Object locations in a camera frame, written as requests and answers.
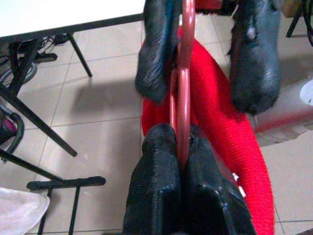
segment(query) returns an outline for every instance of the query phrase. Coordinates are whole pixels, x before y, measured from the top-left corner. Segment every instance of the white cloth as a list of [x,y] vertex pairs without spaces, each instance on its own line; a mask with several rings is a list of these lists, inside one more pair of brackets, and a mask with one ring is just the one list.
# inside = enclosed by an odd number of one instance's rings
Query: white cloth
[[0,234],[24,235],[40,221],[49,202],[37,193],[0,188]]

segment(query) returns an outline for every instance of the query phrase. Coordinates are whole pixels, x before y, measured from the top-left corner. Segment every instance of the red knitted fabric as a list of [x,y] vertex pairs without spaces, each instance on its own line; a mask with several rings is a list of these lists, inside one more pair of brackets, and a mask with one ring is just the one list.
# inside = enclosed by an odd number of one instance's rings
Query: red knitted fabric
[[[227,167],[240,178],[258,235],[274,234],[274,205],[267,167],[244,114],[230,102],[230,84],[219,65],[197,41],[190,68],[191,123],[206,133]],[[169,123],[169,99],[161,105],[144,100],[144,135],[158,123]]]

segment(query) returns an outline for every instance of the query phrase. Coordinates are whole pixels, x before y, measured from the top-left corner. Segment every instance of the black metal stand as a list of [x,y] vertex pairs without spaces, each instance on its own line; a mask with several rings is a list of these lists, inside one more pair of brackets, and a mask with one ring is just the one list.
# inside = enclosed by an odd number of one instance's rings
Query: black metal stand
[[299,21],[299,18],[300,18],[300,16],[301,16],[301,13],[302,13],[302,2],[299,4],[298,9],[297,9],[297,11],[296,11],[296,14],[295,14],[295,16],[293,17],[293,20],[292,20],[292,22],[291,22],[291,24],[290,24],[290,26],[289,26],[288,32],[287,32],[287,34],[286,34],[286,37],[287,37],[287,38],[290,38],[290,37],[292,36],[292,33],[293,33],[294,28],[296,27],[296,25],[297,25],[297,23],[298,23],[298,21]]
[[[80,51],[72,34],[67,34],[72,46],[74,47],[80,61],[82,62],[89,77],[92,73],[84,59],[82,52]],[[47,134],[52,140],[54,140],[61,148],[68,152],[72,156],[76,156],[77,152],[66,143],[58,134],[56,134],[44,121],[42,121],[33,111],[31,111],[22,101],[17,98],[17,95],[22,87],[23,81],[27,75],[27,72],[34,61],[39,39],[33,39],[25,54],[21,64],[18,62],[18,49],[21,42],[13,42],[9,44],[9,57],[11,62],[11,69],[13,71],[14,78],[9,86],[5,87],[0,84],[0,96],[2,96],[7,102],[9,102],[14,108],[16,108],[21,114],[28,118],[34,125]]]
[[77,45],[73,35],[68,33],[67,36],[69,38],[70,43],[74,47],[74,50],[76,51],[76,54],[77,54],[78,58],[80,59],[80,62],[82,62],[86,73],[88,74],[89,77],[92,77],[92,73],[91,73],[91,71],[90,71],[90,69],[88,67],[88,64],[87,64],[87,62],[86,62],[82,52],[80,51],[80,49],[79,49],[79,47],[78,47],[78,45]]
[[[91,187],[91,186],[101,186],[104,185],[106,180],[105,178],[101,176],[94,176],[89,177],[85,179],[74,179],[74,180],[65,180],[62,179],[56,175],[53,175],[49,173],[48,171],[45,171],[23,159],[20,159],[13,154],[7,153],[0,149],[0,157],[13,162],[21,167],[24,167],[28,170],[31,170],[39,175],[42,175],[48,179],[51,179],[51,181],[33,181],[29,182],[27,184],[27,188],[30,190],[48,190],[48,197],[51,197],[52,191],[55,188],[76,188],[75,192],[75,198],[74,198],[74,204],[73,204],[73,210],[72,210],[72,216],[70,220],[70,226],[69,226],[69,235],[72,235],[74,232],[74,225],[75,225],[75,218],[76,218],[76,212],[78,207],[78,199],[79,199],[79,191],[81,187]],[[45,226],[45,219],[46,219],[46,213],[42,217],[40,221],[40,226],[38,230],[38,235],[42,235],[44,231]]]

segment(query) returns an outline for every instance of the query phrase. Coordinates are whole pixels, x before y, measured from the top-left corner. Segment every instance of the table leg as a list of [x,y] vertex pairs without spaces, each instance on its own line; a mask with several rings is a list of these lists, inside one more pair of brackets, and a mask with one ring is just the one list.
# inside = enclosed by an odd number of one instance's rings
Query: table leg
[[91,71],[90,71],[90,69],[89,69],[89,67],[88,67],[88,64],[87,64],[87,62],[86,62],[86,60],[85,60],[85,58],[84,58],[84,56],[83,56],[81,50],[79,49],[79,47],[78,47],[78,45],[77,45],[77,43],[76,43],[76,41],[75,41],[73,35],[70,34],[70,33],[68,33],[67,36],[68,36],[68,38],[69,38],[69,40],[70,40],[70,43],[71,43],[72,46],[74,47],[74,50],[76,51],[76,54],[77,54],[78,58],[80,59],[80,62],[82,62],[82,64],[83,64],[83,66],[84,66],[84,68],[85,68],[85,70],[86,70],[88,76],[89,76],[89,77],[92,77],[92,73],[91,73]]
[[10,84],[9,89],[14,95],[17,95],[19,93],[23,85],[23,82],[31,66],[31,63],[34,61],[35,56],[37,54],[39,41],[40,40],[38,39],[33,39],[31,41],[29,49],[27,50],[27,53],[25,54],[25,57],[20,65],[17,59],[18,44],[12,43],[10,45],[9,54],[14,78]]
[[46,133],[61,148],[72,156],[76,156],[77,152],[69,146],[57,133],[55,133],[44,121],[42,121],[33,111],[31,111],[23,102],[21,102],[12,92],[10,92],[3,84],[0,84],[0,95],[16,108],[21,114],[34,123],[39,129]]

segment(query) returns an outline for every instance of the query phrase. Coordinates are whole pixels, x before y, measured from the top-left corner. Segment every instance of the white surface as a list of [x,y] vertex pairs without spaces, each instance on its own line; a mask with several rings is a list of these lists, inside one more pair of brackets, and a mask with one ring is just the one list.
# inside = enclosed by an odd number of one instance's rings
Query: white surface
[[0,37],[141,14],[145,0],[1,0]]
[[37,193],[0,188],[0,234],[24,235],[40,221],[49,202]]

